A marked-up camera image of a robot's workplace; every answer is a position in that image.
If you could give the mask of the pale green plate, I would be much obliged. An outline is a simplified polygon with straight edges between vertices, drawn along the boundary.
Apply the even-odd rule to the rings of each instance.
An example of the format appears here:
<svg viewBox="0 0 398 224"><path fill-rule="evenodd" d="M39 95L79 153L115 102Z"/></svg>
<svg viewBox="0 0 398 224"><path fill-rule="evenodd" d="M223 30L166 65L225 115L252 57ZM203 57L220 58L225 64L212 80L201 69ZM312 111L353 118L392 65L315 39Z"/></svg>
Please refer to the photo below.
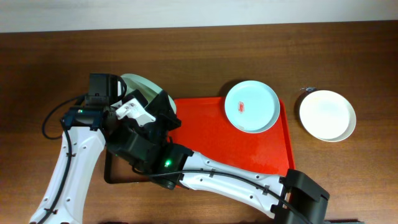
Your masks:
<svg viewBox="0 0 398 224"><path fill-rule="evenodd" d="M121 78L127 85L126 93L132 93L134 90L139 90L148 102L146 106L144 106L143 104L141 105L148 113L156 117L156 114L160 111L160 106L156 106L154 108L154 111L147 109L147 106L149 106L149 103L151 103L156 98L156 96L158 96L159 93L163 91L163 89L161 89L161 87L157 86L150 80L139 75L126 73L122 75Z"/></svg>

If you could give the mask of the light blue plate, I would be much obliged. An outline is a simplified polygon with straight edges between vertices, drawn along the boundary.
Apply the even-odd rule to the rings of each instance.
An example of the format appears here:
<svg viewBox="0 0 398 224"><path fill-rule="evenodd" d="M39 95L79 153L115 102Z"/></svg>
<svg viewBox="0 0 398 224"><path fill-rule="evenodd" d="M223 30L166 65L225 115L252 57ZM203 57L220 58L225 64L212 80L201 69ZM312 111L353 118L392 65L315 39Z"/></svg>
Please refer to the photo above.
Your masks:
<svg viewBox="0 0 398 224"><path fill-rule="evenodd" d="M224 111L235 128L257 134L276 124L280 115L280 101L270 86L247 80L236 84L227 93Z"/></svg>

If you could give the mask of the white plate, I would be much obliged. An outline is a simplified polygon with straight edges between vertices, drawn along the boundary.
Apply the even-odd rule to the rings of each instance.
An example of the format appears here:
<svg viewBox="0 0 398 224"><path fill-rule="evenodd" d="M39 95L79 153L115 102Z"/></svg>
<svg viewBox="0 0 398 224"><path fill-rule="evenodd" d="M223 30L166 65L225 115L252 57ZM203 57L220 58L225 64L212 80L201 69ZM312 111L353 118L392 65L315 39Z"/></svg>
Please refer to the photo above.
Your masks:
<svg viewBox="0 0 398 224"><path fill-rule="evenodd" d="M313 137L326 142L349 138L356 128L356 112L339 93L316 90L309 93L298 109L300 122Z"/></svg>

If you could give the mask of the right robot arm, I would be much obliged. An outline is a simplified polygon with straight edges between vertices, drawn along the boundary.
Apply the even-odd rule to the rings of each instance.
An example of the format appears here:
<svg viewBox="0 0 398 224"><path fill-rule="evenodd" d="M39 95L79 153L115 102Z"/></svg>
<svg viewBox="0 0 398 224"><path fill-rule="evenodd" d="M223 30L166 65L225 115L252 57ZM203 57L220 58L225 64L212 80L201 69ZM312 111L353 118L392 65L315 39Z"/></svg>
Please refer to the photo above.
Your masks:
<svg viewBox="0 0 398 224"><path fill-rule="evenodd" d="M260 210L276 223L324 222L330 195L303 172L250 172L174 143L169 132L182 122L167 92L147 101L135 90L122 100L116 116L121 124L107 143L108 151L151 182L170 190L180 186L220 194Z"/></svg>

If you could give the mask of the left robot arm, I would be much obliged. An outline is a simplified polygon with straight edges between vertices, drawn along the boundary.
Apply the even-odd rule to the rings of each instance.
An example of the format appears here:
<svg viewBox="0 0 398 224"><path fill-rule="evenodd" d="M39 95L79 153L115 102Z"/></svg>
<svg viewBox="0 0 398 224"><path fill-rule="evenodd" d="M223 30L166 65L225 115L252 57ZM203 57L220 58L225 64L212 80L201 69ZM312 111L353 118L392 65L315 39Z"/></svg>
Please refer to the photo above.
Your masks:
<svg viewBox="0 0 398 224"><path fill-rule="evenodd" d="M76 97L60 120L63 134L58 161L30 223L82 223L91 176L114 123L112 105L126 92L120 76L90 74L88 92Z"/></svg>

